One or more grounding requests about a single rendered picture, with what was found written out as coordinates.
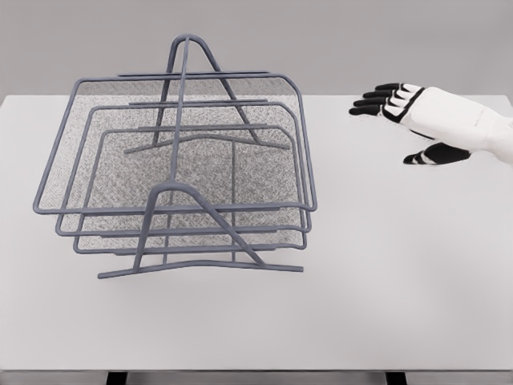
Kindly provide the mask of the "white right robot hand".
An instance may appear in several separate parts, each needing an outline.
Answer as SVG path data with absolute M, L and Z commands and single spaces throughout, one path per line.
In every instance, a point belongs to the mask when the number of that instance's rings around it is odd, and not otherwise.
M 499 119 L 493 109 L 437 87 L 386 83 L 366 92 L 349 109 L 352 116 L 377 116 L 434 143 L 404 158 L 408 165 L 444 165 L 487 149 Z

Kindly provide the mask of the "grey mesh folder tray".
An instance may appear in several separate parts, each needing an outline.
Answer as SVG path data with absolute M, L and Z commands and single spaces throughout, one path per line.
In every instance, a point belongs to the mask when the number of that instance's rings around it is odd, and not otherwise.
M 34 209 L 89 217 L 282 209 L 317 197 L 302 95 L 265 71 L 78 80 Z
M 66 234 L 134 238 L 151 189 L 175 180 L 245 232 L 292 232 L 313 205 L 301 121 L 285 103 L 93 107 L 62 201 Z
M 154 186 L 167 180 L 172 127 L 111 129 L 80 161 L 87 178 L 71 202 L 83 214 L 63 222 L 81 251 L 133 253 Z M 252 247 L 303 243 L 308 227 L 297 142 L 284 128 L 189 126 L 180 132 L 176 180 L 192 186 Z

